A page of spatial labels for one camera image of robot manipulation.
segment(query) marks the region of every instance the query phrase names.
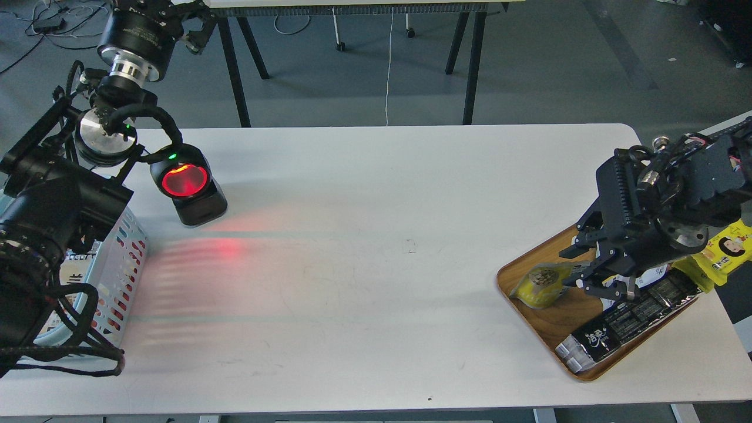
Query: table leg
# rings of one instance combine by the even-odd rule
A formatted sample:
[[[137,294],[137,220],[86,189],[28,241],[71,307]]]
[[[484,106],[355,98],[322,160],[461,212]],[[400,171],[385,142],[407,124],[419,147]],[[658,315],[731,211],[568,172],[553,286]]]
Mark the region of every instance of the table leg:
[[[243,81],[240,79],[240,70],[238,69],[238,58],[235,56],[235,45],[232,43],[232,33],[227,18],[220,19],[220,38],[222,39],[222,50],[225,53],[225,62],[227,62],[227,72],[230,75],[230,84],[232,85],[232,95],[235,97],[235,107],[238,109],[240,126],[250,128],[250,118],[248,117],[248,106],[245,103],[245,93],[243,92]]]
[[[334,9],[332,9],[332,18],[334,18],[334,38],[337,42],[337,51],[344,51],[344,43],[339,39],[339,25],[337,24],[337,15],[334,14]]]
[[[410,14],[405,14],[405,31],[408,34],[408,38],[415,38],[415,30],[410,26]]]
[[[444,73],[447,75],[451,75],[452,72],[454,72],[454,64],[457,62],[459,45],[462,44],[462,37],[465,34],[465,27],[468,25],[469,16],[469,12],[462,12],[457,18],[457,26],[454,28],[454,38],[452,38],[452,47],[449,49],[447,68],[444,70]]]
[[[532,416],[535,418],[535,423],[556,423],[556,414],[552,408],[534,408]]]
[[[671,404],[676,423],[700,423],[699,417],[692,404]]]
[[[250,30],[250,24],[248,18],[238,17],[238,25],[240,26],[240,32],[243,33],[245,38],[245,44],[248,44],[248,50],[250,50],[250,56],[253,57],[253,62],[256,63],[256,69],[259,71],[261,79],[269,79],[269,73],[266,71],[264,65],[264,59],[261,57],[259,46],[256,44],[256,38],[253,37],[253,32]]]
[[[472,47],[470,49],[470,69],[468,71],[468,86],[465,91],[465,114],[462,124],[472,124],[472,112],[475,107],[475,90],[478,88],[478,70],[481,67],[481,47],[483,47],[483,33],[486,28],[487,12],[475,12],[475,25],[472,30]]]

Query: wooden tray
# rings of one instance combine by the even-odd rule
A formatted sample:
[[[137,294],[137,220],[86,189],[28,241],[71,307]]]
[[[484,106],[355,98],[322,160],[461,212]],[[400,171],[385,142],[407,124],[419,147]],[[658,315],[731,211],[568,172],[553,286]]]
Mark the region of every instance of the wooden tray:
[[[599,315],[603,310],[603,305],[598,297],[585,295],[577,288],[567,290],[551,307],[546,309],[531,309],[522,301],[516,298],[509,298],[509,293],[517,286],[517,283],[539,263],[561,263],[568,261],[559,257],[559,251],[567,248],[572,243],[572,238],[577,235],[574,226],[563,230],[548,241],[533,248],[531,251],[518,257],[508,265],[502,267],[496,274],[496,281],[499,289],[504,294],[504,298],[514,306],[517,313],[525,323],[538,335],[546,348],[550,351],[556,362],[560,363],[567,373],[583,382],[593,381],[599,378],[606,370],[610,369],[632,350],[640,346],[647,338],[652,336],[661,327],[666,325],[671,319],[676,317],[681,311],[689,305],[680,309],[666,320],[646,330],[633,341],[616,350],[605,360],[595,365],[592,369],[574,374],[556,355],[554,349],[575,329],[587,323],[590,319]],[[592,260],[595,257],[595,250],[577,257],[576,261]]]

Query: black table leg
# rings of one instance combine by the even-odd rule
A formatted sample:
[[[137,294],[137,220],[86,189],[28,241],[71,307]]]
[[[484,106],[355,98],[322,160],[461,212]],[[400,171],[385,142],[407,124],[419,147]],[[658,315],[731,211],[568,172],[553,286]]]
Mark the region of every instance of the black table leg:
[[[261,77],[261,79],[269,79],[269,73],[266,72],[266,66],[264,65],[264,59],[261,57],[259,46],[256,44],[256,39],[253,37],[253,33],[250,31],[248,18],[238,17],[238,25],[240,26],[240,31],[243,33],[243,38],[245,38],[245,44],[248,44],[250,55],[251,57],[253,57],[253,61],[256,63],[256,69],[259,70],[259,76]]]
[[[487,12],[475,12],[468,86],[465,91],[465,114],[462,116],[463,125],[472,124],[472,112],[475,107],[475,90],[478,88],[478,69],[481,67],[481,47],[483,47],[483,33],[486,28],[486,15]]]
[[[227,72],[230,74],[230,84],[232,85],[232,95],[235,96],[235,107],[238,108],[238,117],[240,126],[250,128],[250,118],[248,117],[248,106],[245,103],[245,93],[243,92],[243,81],[240,79],[240,70],[238,69],[238,58],[235,56],[235,45],[232,43],[232,33],[227,18],[220,19],[220,38],[222,39],[222,50],[225,52],[225,61],[227,62]]]
[[[449,49],[449,59],[447,60],[447,68],[444,73],[451,75],[454,72],[454,64],[457,61],[457,54],[459,53],[459,45],[462,44],[462,37],[465,34],[465,27],[468,25],[469,12],[462,12],[457,18],[457,26],[454,29],[454,38],[452,38],[452,48]]]

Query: scratch mark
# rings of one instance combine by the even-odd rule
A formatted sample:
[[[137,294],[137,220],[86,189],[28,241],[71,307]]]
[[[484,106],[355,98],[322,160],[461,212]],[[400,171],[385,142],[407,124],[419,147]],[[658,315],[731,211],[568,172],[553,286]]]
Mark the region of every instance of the scratch mark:
[[[406,239],[405,240],[405,247],[403,251],[407,254],[415,254],[417,253],[417,244],[415,243],[414,239]]]
[[[284,297],[282,297],[282,303],[284,304],[285,308],[290,311],[290,314],[295,316],[295,312],[293,311],[293,309],[290,308],[290,305],[287,303]]]
[[[220,364],[220,366],[224,367],[226,365],[232,365],[237,363],[242,363],[243,359],[241,358],[232,358],[230,360],[217,360],[217,363]]]

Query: white plastic basket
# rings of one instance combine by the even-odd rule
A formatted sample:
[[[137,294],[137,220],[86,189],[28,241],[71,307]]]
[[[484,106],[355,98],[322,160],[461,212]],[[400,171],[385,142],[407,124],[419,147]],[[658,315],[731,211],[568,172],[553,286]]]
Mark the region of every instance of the white plastic basket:
[[[123,340],[126,322],[130,315],[136,288],[141,278],[141,270],[147,257],[147,235],[138,225],[133,213],[126,208],[107,238],[95,245],[87,257],[69,255],[68,261],[88,262],[85,274],[76,269],[84,266],[66,266],[74,274],[61,274],[61,283],[82,281],[93,285],[99,292],[99,304],[92,322],[92,327],[104,335],[113,345],[119,346]],[[83,310],[85,294],[78,294],[72,299],[76,311]],[[37,345],[60,345],[71,331],[62,323],[54,321],[54,316],[37,336]]]

